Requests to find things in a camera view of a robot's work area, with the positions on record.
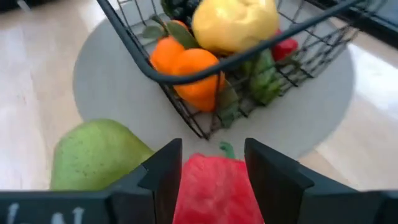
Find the wire basket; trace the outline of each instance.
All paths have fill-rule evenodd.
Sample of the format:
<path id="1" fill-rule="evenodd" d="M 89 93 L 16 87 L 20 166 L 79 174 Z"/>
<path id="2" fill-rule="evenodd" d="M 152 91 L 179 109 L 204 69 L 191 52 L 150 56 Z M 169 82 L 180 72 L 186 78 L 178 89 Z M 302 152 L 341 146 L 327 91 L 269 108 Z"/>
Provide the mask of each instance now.
<path id="1" fill-rule="evenodd" d="M 143 30 L 153 24 L 151 16 L 156 15 L 163 21 L 170 20 L 170 17 L 165 15 L 160 0 L 117 1 L 117 5 L 114 6 L 117 10 L 108 0 L 98 0 L 98 3 L 143 74 L 160 85 L 190 129 L 199 138 L 205 139 L 209 139 L 221 128 L 229 128 L 233 121 L 249 117 L 254 109 L 267 106 L 274 98 L 284 96 L 291 88 L 298 88 L 304 81 L 319 76 L 346 48 L 347 43 L 356 37 L 359 30 L 354 28 L 355 23 L 374 14 L 385 3 L 385 0 L 279 0 L 276 4 L 281 29 L 284 31 L 243 53 L 223 57 L 217 65 L 206 70 L 177 77 L 153 69 L 149 55 L 157 40 L 145 39 L 142 36 Z M 184 5 L 187 1 L 181 0 L 179 4 Z M 323 11 L 317 8 L 317 1 L 322 1 L 322 6 L 328 6 L 328 9 Z M 331 26 L 330 18 L 336 16 L 349 17 L 350 22 L 339 28 Z M 265 85 L 269 92 L 262 96 L 265 100 L 256 100 L 257 93 L 250 87 L 257 81 L 253 75 L 256 66 L 249 72 L 243 72 L 243 65 L 256 62 L 267 49 L 272 49 L 291 38 L 294 38 L 299 46 L 289 57 L 295 63 L 276 61 L 268 66 L 262 73 L 272 71 L 272 81 L 269 80 Z M 217 77 L 215 107 L 211 112 L 197 110 L 176 94 L 176 85 L 195 83 L 210 76 Z M 223 78 L 228 85 L 221 89 L 220 83 Z M 231 91 L 234 92 L 233 100 L 229 100 L 228 103 L 222 102 L 220 99 Z"/>

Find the light wood surface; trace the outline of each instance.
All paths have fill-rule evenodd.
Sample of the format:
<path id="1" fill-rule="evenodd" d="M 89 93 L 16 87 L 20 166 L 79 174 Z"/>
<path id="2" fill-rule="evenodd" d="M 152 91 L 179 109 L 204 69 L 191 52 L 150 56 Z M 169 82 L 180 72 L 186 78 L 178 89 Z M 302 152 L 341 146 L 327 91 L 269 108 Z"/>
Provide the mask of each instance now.
<path id="1" fill-rule="evenodd" d="M 0 15 L 1 190 L 47 188 L 54 145 L 81 122 L 73 66 L 102 19 L 94 0 Z M 398 189 L 398 52 L 364 34 L 350 50 L 356 86 L 347 115 L 300 162 L 357 189 Z"/>

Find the red pepper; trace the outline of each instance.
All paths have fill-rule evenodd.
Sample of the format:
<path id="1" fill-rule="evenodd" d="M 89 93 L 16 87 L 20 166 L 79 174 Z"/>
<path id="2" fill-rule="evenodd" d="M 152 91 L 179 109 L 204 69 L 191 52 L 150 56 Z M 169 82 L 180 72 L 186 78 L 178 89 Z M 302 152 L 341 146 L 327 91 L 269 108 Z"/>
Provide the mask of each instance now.
<path id="1" fill-rule="evenodd" d="M 281 34 L 282 31 L 278 29 L 276 34 Z M 277 62 L 279 60 L 283 60 L 294 53 L 299 48 L 299 43 L 293 39 L 289 38 L 284 40 L 272 48 L 272 56 L 274 60 Z"/>

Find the green fruit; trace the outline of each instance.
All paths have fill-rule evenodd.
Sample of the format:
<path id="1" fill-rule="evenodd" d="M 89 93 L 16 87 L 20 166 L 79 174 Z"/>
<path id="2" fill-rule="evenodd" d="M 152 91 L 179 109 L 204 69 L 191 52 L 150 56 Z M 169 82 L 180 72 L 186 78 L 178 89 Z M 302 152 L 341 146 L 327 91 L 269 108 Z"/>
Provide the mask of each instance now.
<path id="1" fill-rule="evenodd" d="M 50 189 L 103 190 L 153 153 L 116 121 L 83 123 L 56 146 Z"/>

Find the green pear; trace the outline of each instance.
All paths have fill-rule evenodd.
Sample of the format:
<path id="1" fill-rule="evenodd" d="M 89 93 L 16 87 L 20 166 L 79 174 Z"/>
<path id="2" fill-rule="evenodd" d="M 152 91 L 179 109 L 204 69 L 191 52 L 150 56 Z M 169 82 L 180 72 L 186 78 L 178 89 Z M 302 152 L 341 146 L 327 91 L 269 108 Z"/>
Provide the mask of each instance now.
<path id="1" fill-rule="evenodd" d="M 110 119 L 77 126 L 55 148 L 51 190 L 103 190 L 147 160 L 149 149 Z"/>

